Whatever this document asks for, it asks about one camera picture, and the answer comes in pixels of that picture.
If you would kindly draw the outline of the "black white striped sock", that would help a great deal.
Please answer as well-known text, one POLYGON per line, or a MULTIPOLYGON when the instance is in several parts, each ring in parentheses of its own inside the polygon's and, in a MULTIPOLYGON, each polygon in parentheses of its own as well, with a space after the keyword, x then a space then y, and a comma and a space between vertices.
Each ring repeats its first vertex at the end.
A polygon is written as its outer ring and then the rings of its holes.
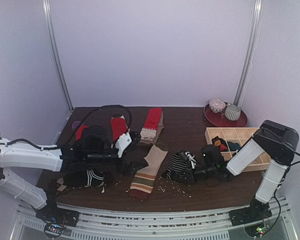
POLYGON ((179 152, 177 152, 171 157, 167 169, 163 172, 161 176, 168 180, 173 180, 187 166, 188 162, 183 159, 182 155, 179 152))

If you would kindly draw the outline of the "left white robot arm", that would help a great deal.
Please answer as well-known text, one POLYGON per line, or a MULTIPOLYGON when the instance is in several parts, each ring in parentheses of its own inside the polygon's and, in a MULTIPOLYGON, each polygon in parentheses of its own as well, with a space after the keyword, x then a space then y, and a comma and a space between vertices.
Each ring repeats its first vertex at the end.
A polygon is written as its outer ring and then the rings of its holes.
POLYGON ((24 138, 8 140, 0 134, 0 187, 27 202, 51 222, 62 218, 56 195, 68 188, 105 187, 109 172, 98 166, 115 166, 119 174, 131 175, 147 167, 146 160, 124 160, 124 153, 140 140, 136 132, 124 130, 110 143, 107 131, 99 125, 79 127, 72 144, 36 145, 24 138), (63 173, 57 189, 37 188, 11 171, 12 167, 43 169, 63 173))

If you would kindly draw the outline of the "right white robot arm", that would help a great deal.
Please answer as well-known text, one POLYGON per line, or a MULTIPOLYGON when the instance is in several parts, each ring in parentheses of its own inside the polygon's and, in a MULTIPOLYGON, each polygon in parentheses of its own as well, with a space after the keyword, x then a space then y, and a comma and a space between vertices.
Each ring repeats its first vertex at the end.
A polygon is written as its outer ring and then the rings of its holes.
POLYGON ((190 151, 180 150, 171 157, 163 177, 188 185, 209 178, 225 183, 243 172, 264 170, 263 180, 246 210, 249 220, 258 220, 298 155, 298 132, 265 120, 259 128, 209 127, 205 136, 207 144, 200 150, 202 162, 190 151))

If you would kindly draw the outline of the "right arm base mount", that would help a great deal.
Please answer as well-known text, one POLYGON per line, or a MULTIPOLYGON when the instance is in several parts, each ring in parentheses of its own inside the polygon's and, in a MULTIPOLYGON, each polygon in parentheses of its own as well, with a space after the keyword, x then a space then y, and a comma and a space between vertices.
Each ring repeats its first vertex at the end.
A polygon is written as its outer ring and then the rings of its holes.
POLYGON ((272 212, 269 203, 262 203, 253 199, 249 206, 231 210, 229 218, 233 227, 244 226, 245 233, 253 238, 262 237, 270 221, 272 212))

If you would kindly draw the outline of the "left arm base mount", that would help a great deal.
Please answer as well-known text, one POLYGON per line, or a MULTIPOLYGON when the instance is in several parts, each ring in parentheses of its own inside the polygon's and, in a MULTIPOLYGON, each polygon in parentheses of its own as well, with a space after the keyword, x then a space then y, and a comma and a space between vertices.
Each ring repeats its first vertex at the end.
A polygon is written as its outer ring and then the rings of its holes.
POLYGON ((59 238, 67 227, 76 227, 80 213, 75 210, 46 205, 42 209, 33 207, 36 218, 45 223, 43 233, 49 239, 59 238))

